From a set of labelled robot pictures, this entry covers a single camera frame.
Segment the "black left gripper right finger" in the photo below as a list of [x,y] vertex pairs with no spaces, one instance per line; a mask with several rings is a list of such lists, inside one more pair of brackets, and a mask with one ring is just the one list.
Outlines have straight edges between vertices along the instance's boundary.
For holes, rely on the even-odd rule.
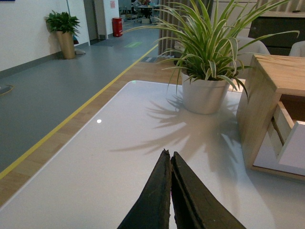
[[171,194],[178,229],[245,228],[214,197],[178,152],[174,152],[171,163]]

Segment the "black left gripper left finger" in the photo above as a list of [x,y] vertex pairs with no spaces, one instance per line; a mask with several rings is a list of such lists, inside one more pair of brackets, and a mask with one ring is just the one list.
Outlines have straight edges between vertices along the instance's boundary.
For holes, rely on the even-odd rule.
[[118,228],[169,228],[171,185],[171,157],[168,150],[163,150],[139,198]]

